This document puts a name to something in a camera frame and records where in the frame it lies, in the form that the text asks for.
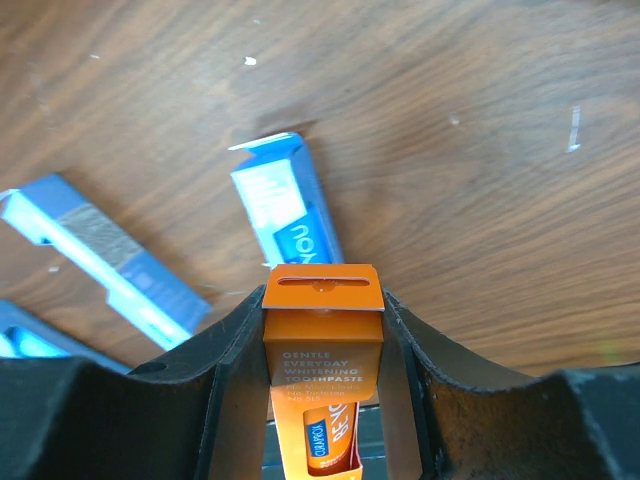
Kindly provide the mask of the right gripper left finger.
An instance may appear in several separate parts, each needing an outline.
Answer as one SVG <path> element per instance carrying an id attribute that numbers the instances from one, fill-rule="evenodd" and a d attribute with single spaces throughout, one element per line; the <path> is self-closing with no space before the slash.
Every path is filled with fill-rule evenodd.
<path id="1" fill-rule="evenodd" d="M 5 479 L 257 479 L 262 300 L 126 375 L 81 357 L 1 363 Z"/>

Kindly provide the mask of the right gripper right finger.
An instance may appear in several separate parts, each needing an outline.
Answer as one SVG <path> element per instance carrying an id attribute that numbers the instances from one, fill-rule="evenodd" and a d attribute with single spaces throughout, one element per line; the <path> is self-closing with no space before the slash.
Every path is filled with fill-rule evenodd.
<path id="1" fill-rule="evenodd" d="M 384 296 L 380 410 L 392 479 L 635 479 L 639 367 L 532 377 Z"/>

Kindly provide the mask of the orange toothpaste box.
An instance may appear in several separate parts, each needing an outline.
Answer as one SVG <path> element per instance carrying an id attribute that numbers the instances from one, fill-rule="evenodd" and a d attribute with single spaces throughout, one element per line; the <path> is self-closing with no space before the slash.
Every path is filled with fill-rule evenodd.
<path id="1" fill-rule="evenodd" d="M 359 406 L 376 392 L 384 342 L 384 300 L 375 268 L 279 265 L 262 307 L 285 477 L 362 478 Z"/>

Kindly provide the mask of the blue toothpaste box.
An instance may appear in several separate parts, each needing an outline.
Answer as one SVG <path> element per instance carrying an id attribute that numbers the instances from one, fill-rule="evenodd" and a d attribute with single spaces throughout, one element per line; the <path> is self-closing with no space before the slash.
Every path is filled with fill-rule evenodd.
<path id="1" fill-rule="evenodd" d="M 106 291 L 106 304 L 165 351 L 190 339 L 212 306 L 62 176 L 1 194 L 1 218 L 51 246 Z"/>
<path id="2" fill-rule="evenodd" d="M 131 368 L 68 336 L 18 305 L 1 300 L 1 357 L 86 357 L 106 368 L 127 374 Z"/>
<path id="3" fill-rule="evenodd" d="M 266 266 L 342 264 L 341 245 L 303 137 L 282 132 L 229 149 L 250 154 L 231 178 Z"/>

